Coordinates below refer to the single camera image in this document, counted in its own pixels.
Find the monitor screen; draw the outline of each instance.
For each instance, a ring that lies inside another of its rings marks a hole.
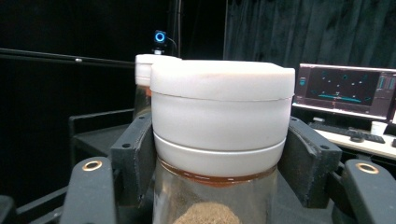
[[[389,119],[396,69],[300,64],[293,106]]]

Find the glass container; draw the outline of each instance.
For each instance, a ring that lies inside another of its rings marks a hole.
[[[134,118],[151,111],[151,90],[149,86],[137,85],[134,98]]]
[[[277,169],[248,176],[189,173],[157,160],[155,224],[273,223]]]

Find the white lid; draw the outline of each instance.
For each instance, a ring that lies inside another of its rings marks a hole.
[[[255,175],[275,166],[286,138],[266,148],[246,151],[213,151],[170,143],[154,133],[158,155],[178,169],[217,177]]]
[[[160,94],[195,99],[279,100],[294,93],[294,69],[232,61],[156,63],[152,65],[150,88]]]
[[[181,59],[158,54],[138,54],[134,58],[134,78],[137,85],[149,86],[151,66],[158,62],[180,61]]]

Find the black background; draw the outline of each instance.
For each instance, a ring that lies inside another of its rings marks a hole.
[[[0,48],[133,62],[167,31],[169,3],[2,1]],[[222,59],[225,8],[183,1],[183,59]],[[0,85],[0,194],[17,206],[67,185],[70,116],[134,106],[134,69],[2,58]]]

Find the cable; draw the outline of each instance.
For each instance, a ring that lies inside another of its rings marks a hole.
[[[114,60],[107,60],[107,59],[78,57],[78,56],[72,56],[72,55],[42,53],[42,52],[18,50],[18,49],[1,49],[0,48],[0,58],[47,62],[47,63],[75,63],[75,64],[80,64],[80,65],[96,65],[96,66],[118,67],[118,68],[134,68],[134,63],[124,62],[124,61],[114,61]]]
[[[170,40],[170,41],[171,41],[171,42],[174,44],[174,47],[175,47],[176,53],[177,53],[178,57],[180,57],[180,55],[178,54],[177,44],[175,43],[175,40],[173,40],[173,39],[169,38],[168,36],[166,37],[166,39]]]
[[[178,32],[178,37],[177,37],[177,42],[178,42],[178,47],[180,50],[177,51],[177,56],[180,58],[180,52],[181,52],[181,0],[178,1],[178,11],[177,11],[177,32]]]

